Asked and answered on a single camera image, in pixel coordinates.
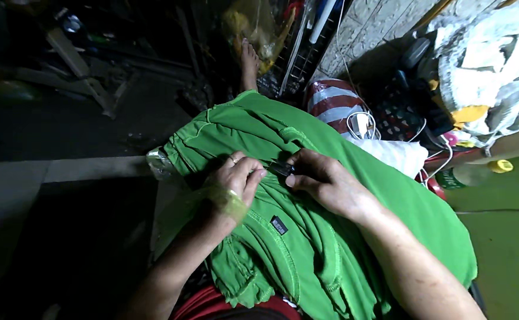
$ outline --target ring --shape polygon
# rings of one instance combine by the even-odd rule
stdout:
[[[237,164],[238,163],[238,160],[234,158],[233,155],[229,155],[230,159],[232,159],[232,161],[234,162],[234,164]]]

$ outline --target forearm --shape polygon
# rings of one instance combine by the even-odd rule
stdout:
[[[376,206],[355,221],[400,305],[416,319],[484,319],[453,274],[389,210]]]
[[[193,220],[159,258],[120,319],[168,319],[189,276],[235,227],[235,221],[211,215]]]

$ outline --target green fabric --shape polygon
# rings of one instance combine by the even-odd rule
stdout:
[[[305,147],[341,161],[465,287],[477,275],[467,229],[441,199],[291,106],[247,91],[199,114],[164,146],[192,188],[228,154],[243,150],[264,164]],[[278,216],[284,235],[270,224]],[[374,318],[394,302],[376,258],[352,222],[272,173],[258,187],[243,224],[210,255],[216,286],[233,306],[267,301],[274,289],[313,319]]]

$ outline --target scissors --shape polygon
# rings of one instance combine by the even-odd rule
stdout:
[[[272,159],[268,169],[271,169],[284,177],[289,177],[295,173],[295,167],[292,164],[277,159]]]

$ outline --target yellow plastic bag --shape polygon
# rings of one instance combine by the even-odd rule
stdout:
[[[294,19],[295,8],[280,27],[273,18],[268,0],[237,0],[222,14],[222,29],[238,61],[243,38],[254,46],[261,60],[258,69],[258,76],[261,76],[276,62]]]

